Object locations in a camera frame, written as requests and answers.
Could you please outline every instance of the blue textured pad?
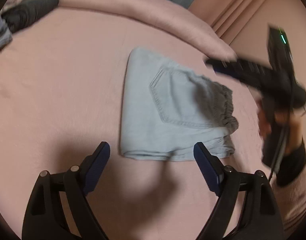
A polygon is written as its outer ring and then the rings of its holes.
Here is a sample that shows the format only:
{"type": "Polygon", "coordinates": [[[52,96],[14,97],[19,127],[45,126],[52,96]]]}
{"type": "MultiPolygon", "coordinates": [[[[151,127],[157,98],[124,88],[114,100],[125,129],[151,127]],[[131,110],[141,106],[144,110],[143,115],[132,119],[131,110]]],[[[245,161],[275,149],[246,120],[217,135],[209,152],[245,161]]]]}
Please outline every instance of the blue textured pad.
{"type": "Polygon", "coordinates": [[[98,148],[95,150],[93,155],[97,155],[93,161],[90,169],[85,174],[85,184],[83,188],[83,193],[87,195],[89,192],[92,192],[95,189],[97,182],[104,170],[106,163],[110,157],[110,145],[105,142],[104,146],[101,143],[98,148]]]}
{"type": "Polygon", "coordinates": [[[202,143],[196,143],[194,145],[194,158],[203,174],[209,190],[215,192],[216,196],[220,196],[224,172],[214,159],[216,157],[213,157],[202,143]]]}

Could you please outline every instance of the pink bed sheet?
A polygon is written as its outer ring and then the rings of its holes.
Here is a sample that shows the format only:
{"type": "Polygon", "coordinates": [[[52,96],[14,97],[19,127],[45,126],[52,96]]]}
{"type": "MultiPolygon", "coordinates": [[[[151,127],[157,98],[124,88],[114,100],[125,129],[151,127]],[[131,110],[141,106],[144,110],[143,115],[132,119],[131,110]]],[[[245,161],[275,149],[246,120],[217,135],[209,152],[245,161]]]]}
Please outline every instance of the pink bed sheet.
{"type": "MultiPolygon", "coordinates": [[[[87,199],[109,238],[195,239],[202,229],[216,196],[195,162],[136,161],[118,154],[123,81],[136,46],[233,87],[240,127],[232,135],[235,154],[222,161],[240,171],[267,172],[260,161],[256,105],[246,87],[216,76],[200,51],[164,31],[125,17],[58,8],[15,34],[0,54],[0,212],[18,235],[39,172],[65,171],[101,141],[111,145],[111,158],[87,199]]],[[[69,225],[78,234],[71,219],[69,225]]]]}

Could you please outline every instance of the green light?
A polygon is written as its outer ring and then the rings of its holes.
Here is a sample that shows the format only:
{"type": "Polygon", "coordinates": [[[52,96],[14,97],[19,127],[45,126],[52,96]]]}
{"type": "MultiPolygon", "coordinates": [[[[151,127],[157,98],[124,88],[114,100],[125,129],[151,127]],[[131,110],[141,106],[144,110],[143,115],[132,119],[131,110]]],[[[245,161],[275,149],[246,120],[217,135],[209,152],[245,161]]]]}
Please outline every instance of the green light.
{"type": "Polygon", "coordinates": [[[283,35],[282,35],[282,39],[283,39],[284,43],[286,44],[286,41],[285,41],[285,39],[284,39],[284,36],[283,36],[283,35]]]}

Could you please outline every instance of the folded garment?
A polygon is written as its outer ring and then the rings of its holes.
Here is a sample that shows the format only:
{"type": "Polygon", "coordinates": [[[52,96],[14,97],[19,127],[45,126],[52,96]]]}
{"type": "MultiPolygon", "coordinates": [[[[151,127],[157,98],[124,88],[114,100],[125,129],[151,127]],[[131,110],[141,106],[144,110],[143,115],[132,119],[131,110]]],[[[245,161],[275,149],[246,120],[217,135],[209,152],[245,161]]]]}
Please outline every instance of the folded garment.
{"type": "Polygon", "coordinates": [[[43,16],[52,11],[59,0],[23,0],[18,5],[2,13],[12,33],[31,26],[43,16]]]}
{"type": "Polygon", "coordinates": [[[125,77],[121,154],[143,160],[194,160],[203,142],[228,157],[238,128],[232,91],[173,60],[143,48],[132,50],[125,77]]]}
{"type": "Polygon", "coordinates": [[[5,23],[5,21],[0,16],[0,50],[3,49],[12,41],[12,34],[5,23]]]}

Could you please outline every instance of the beige wall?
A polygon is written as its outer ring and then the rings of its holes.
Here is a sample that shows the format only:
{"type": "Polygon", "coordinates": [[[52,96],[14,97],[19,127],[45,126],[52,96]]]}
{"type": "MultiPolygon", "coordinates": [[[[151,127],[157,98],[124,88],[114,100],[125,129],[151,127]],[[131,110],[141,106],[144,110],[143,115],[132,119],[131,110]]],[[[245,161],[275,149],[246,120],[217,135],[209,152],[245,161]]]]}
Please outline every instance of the beige wall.
{"type": "MultiPolygon", "coordinates": [[[[306,87],[306,8],[300,0],[266,0],[230,44],[239,55],[268,63],[268,24],[286,31],[294,59],[296,77],[306,87]]],[[[306,144],[306,117],[304,118],[306,144]]]]}

